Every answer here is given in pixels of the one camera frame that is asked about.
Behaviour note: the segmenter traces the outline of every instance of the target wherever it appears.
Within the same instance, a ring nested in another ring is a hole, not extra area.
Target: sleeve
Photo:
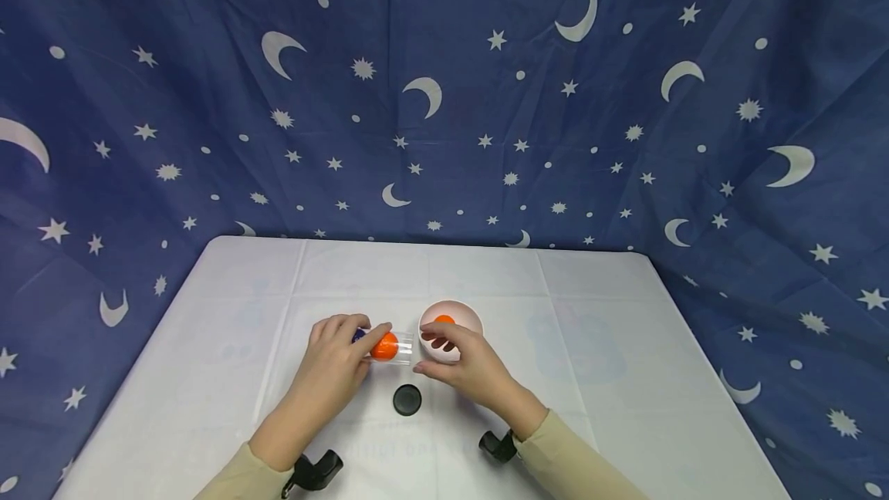
[[[513,440],[528,471],[556,500],[647,500],[552,411],[527,441]]]
[[[276,500],[293,471],[278,472],[250,451],[245,442],[194,500]]]

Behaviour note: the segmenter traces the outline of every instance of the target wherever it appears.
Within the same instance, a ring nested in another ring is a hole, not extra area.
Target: white crescent moon
[[[815,155],[805,147],[779,145],[779,147],[769,147],[769,150],[783,155],[790,162],[790,168],[783,178],[767,184],[766,187],[787,187],[797,184],[809,176],[815,167]]]
[[[386,203],[390,207],[403,207],[405,205],[410,205],[410,201],[402,201],[392,196],[392,188],[394,186],[394,182],[392,184],[384,187],[384,203]]]
[[[668,69],[667,73],[664,74],[664,79],[661,81],[661,96],[664,97],[664,100],[668,103],[669,90],[672,89],[676,80],[683,76],[695,76],[695,78],[700,79],[701,81],[704,80],[704,73],[701,71],[701,67],[696,65],[696,63],[691,60],[677,62],[676,66]]]
[[[725,375],[722,370],[719,370],[719,379],[723,383],[723,387],[728,391],[728,395],[732,396],[732,400],[735,401],[736,404],[749,404],[751,401],[754,401],[756,398],[759,398],[759,393],[762,391],[762,383],[756,383],[756,386],[750,388],[749,390],[738,390],[737,388],[732,388],[732,385],[728,383],[725,379]]]
[[[586,37],[586,34],[590,32],[590,29],[593,28],[598,8],[599,0],[590,0],[590,7],[586,10],[586,14],[577,25],[566,27],[559,22],[556,22],[556,29],[562,34],[562,37],[565,37],[570,42],[579,43],[580,40]]]
[[[299,44],[298,40],[281,32],[268,32],[262,37],[262,54],[265,55],[265,61],[282,78],[290,79],[281,66],[281,51],[287,49],[288,46],[296,46],[297,49],[308,52],[305,46]]]
[[[528,232],[522,230],[522,240],[519,243],[508,243],[505,244],[508,248],[527,248],[531,245],[531,235]]]
[[[0,118],[0,141],[8,141],[17,144],[28,153],[37,157],[43,166],[43,172],[50,171],[50,154],[46,150],[40,137],[27,126],[19,124],[15,120]]]
[[[676,231],[678,230],[679,226],[684,225],[685,223],[687,223],[687,221],[687,218],[674,218],[664,226],[664,234],[674,246],[677,246],[679,248],[691,247],[689,244],[683,242],[682,239],[679,239],[676,235]]]
[[[437,113],[438,107],[442,106],[442,87],[438,85],[438,81],[432,78],[417,78],[404,86],[401,92],[410,90],[420,90],[429,97],[429,111],[426,113],[426,118]]]
[[[239,221],[236,220],[235,224],[240,226],[241,228],[244,228],[244,233],[242,233],[241,236],[253,236],[254,238],[256,237],[256,230],[253,230],[250,226],[247,226],[244,223],[239,223]]]
[[[130,311],[130,304],[127,302],[126,290],[123,291],[123,302],[115,309],[110,309],[109,305],[107,305],[107,302],[105,301],[105,292],[102,292],[99,296],[99,315],[102,318],[102,323],[110,326],[110,328],[115,328],[115,326],[127,316],[128,311]]]

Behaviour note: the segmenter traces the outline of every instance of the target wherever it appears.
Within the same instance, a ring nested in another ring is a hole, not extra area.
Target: blue backdrop
[[[889,0],[0,0],[2,497],[254,231],[648,254],[794,498],[889,496],[887,48]]]

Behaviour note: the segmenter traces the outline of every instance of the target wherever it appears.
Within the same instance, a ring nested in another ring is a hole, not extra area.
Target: white star
[[[723,217],[722,213],[713,215],[713,220],[710,221],[710,224],[717,225],[717,228],[725,228],[726,223],[728,223],[728,219]]]
[[[139,56],[139,62],[145,62],[148,66],[154,68],[157,66],[157,60],[154,60],[154,54],[148,52],[145,49],[142,49],[142,46],[139,46],[138,50],[133,51],[136,56]]]
[[[97,256],[97,258],[99,250],[105,247],[102,245],[102,237],[97,235],[93,235],[93,239],[90,239],[86,244],[90,247],[90,253]]]
[[[6,348],[0,350],[0,378],[6,377],[6,371],[16,370],[17,367],[12,361],[19,357],[17,353],[7,352]]]
[[[43,230],[43,237],[40,238],[42,242],[43,239],[55,239],[56,243],[61,244],[61,237],[69,235],[71,233],[68,230],[65,230],[65,225],[68,224],[66,221],[61,221],[57,223],[55,218],[50,218],[49,226],[37,226],[40,230]]]
[[[164,182],[169,182],[169,180],[175,180],[182,176],[182,171],[180,171],[179,167],[174,164],[162,164],[161,167],[154,172],[157,172],[157,177],[164,180]]]
[[[93,142],[93,145],[96,147],[96,153],[102,156],[102,159],[107,159],[109,157],[109,153],[111,153],[111,149],[106,146],[105,141],[102,140],[99,143]]]
[[[747,99],[743,103],[738,105],[737,114],[741,117],[741,120],[746,122],[753,121],[759,118],[759,113],[762,112],[762,108],[759,106],[759,101],[754,101],[752,99]]]
[[[833,246],[823,248],[820,243],[816,243],[815,248],[810,249],[809,253],[815,255],[815,261],[824,261],[824,265],[830,265],[831,259],[839,258],[839,255],[833,254]]]
[[[272,111],[272,119],[280,127],[293,127],[293,118],[291,118],[290,113],[283,112],[283,110],[274,109]]]
[[[363,57],[355,60],[355,63],[352,65],[352,71],[355,72],[356,78],[361,79],[373,79],[374,74],[377,72],[374,69],[374,63],[364,60]]]
[[[808,313],[800,313],[799,321],[808,329],[812,330],[815,334],[826,334],[830,329],[830,326],[824,324],[824,319],[818,317],[817,314],[809,311]]]
[[[136,133],[134,136],[139,136],[142,138],[142,141],[147,141],[148,137],[152,139],[157,139],[157,136],[154,136],[157,133],[157,130],[152,130],[147,124],[145,126],[134,126],[136,128]]]
[[[86,387],[81,387],[80,390],[71,389],[71,395],[68,399],[66,399],[63,403],[65,403],[65,411],[68,411],[71,408],[80,407],[80,401],[83,398],[86,398],[86,394],[83,393]]]
[[[738,331],[738,336],[741,337],[742,342],[750,343],[753,343],[753,338],[756,338],[753,329],[748,329],[747,326],[742,326],[741,330]]]
[[[154,280],[154,295],[159,296],[166,291],[166,277],[161,274]]]
[[[697,22],[697,20],[695,19],[695,16],[697,14],[701,13],[701,9],[696,8],[696,5],[698,5],[698,3],[694,2],[694,3],[691,3],[690,8],[683,7],[683,13],[682,13],[682,15],[679,16],[679,21],[682,22],[683,27],[688,25],[689,22],[691,22],[691,24],[694,24],[694,22]]]
[[[503,32],[497,33],[495,30],[491,30],[491,37],[488,38],[488,42],[491,43],[491,49],[503,50],[502,46],[505,43],[505,39],[503,38]]]
[[[880,296],[879,288],[875,288],[872,292],[862,289],[861,293],[864,294],[864,296],[859,297],[858,301],[867,304],[867,311],[870,311],[874,307],[883,309],[883,311],[887,309],[887,307],[885,307],[883,303],[889,301],[889,297]]]
[[[577,93],[575,89],[577,89],[577,84],[574,83],[574,80],[568,81],[568,83],[562,83],[563,88],[560,93],[565,93],[565,96],[572,96],[574,93]]]

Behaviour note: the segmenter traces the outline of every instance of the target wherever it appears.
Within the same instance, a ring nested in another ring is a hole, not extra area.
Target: black lid
[[[410,417],[417,413],[422,403],[423,396],[420,394],[420,389],[417,389],[413,384],[402,384],[401,387],[398,387],[398,390],[394,391],[392,396],[394,410],[405,417]]]

